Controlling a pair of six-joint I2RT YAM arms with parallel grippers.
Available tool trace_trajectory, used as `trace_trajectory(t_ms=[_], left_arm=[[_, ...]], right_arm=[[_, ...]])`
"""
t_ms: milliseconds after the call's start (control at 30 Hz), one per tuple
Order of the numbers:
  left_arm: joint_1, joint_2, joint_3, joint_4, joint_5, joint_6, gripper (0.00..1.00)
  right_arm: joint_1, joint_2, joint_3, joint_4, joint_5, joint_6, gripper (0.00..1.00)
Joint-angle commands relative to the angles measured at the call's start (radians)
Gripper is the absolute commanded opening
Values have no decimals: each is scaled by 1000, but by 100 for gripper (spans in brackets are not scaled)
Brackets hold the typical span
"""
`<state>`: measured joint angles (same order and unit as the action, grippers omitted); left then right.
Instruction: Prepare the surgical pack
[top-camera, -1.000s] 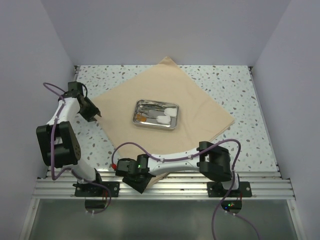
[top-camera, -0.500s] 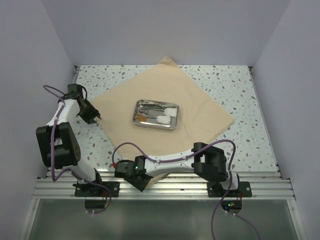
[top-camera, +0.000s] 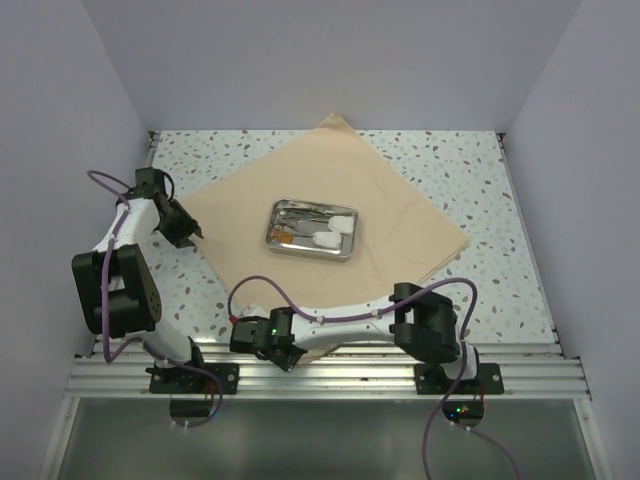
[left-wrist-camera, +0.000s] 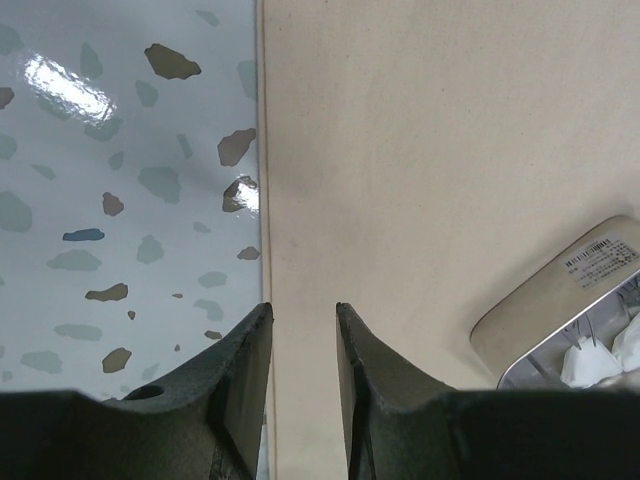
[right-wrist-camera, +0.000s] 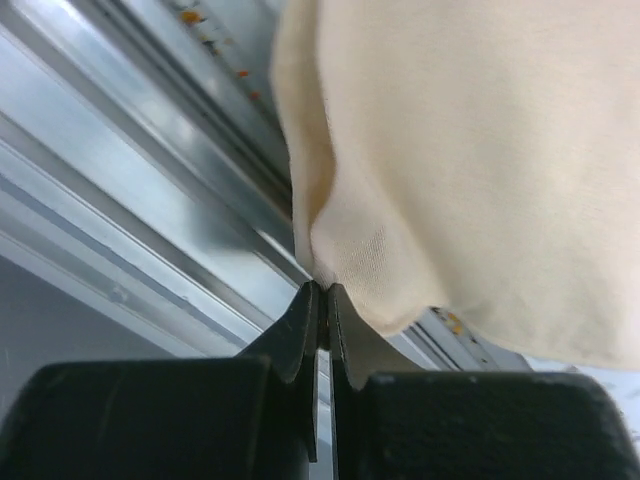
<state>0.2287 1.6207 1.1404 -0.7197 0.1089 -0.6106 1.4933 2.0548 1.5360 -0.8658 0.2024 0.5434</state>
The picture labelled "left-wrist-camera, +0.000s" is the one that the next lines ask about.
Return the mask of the stainless steel tray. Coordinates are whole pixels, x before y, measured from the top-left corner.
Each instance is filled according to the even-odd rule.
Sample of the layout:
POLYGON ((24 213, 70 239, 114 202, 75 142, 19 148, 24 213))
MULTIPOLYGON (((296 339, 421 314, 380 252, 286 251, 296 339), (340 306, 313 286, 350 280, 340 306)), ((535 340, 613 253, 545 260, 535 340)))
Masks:
POLYGON ((499 388, 557 381, 579 338, 613 340, 638 274, 639 223, 611 217, 489 310, 471 331, 472 348, 499 388))

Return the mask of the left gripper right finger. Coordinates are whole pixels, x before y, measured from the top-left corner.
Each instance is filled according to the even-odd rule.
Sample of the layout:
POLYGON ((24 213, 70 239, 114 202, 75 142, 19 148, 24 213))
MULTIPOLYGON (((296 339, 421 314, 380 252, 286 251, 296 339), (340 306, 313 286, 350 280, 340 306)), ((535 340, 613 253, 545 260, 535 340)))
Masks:
POLYGON ((635 479, 639 396, 614 390, 460 391, 336 307, 352 479, 635 479))

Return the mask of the white gauze pad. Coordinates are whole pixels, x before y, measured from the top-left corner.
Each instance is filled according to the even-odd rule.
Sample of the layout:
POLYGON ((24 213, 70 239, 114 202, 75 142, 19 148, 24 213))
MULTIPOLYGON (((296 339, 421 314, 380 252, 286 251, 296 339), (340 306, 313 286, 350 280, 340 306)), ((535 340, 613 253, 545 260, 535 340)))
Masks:
POLYGON ((614 339, 612 354, 624 372, 632 372, 640 367, 640 314, 614 339))
POLYGON ((588 388, 623 372, 618 359, 598 339, 580 337, 564 354, 561 381, 571 388, 588 388))

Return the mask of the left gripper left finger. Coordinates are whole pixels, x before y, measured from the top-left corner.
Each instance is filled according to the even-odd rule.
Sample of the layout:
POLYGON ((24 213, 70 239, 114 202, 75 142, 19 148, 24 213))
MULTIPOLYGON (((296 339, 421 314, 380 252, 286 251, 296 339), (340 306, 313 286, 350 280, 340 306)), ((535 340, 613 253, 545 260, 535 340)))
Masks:
POLYGON ((254 479, 273 311, 121 400, 76 391, 1 397, 4 479, 254 479))

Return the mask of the beige cloth drape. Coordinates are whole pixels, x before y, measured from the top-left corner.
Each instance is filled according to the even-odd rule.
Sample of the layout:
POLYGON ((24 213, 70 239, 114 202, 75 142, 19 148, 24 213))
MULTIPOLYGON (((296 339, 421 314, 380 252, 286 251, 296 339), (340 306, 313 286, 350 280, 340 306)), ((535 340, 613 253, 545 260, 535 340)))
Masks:
POLYGON ((264 1, 270 466, 347 475, 335 306, 459 389, 475 322, 639 212, 635 1, 264 1))

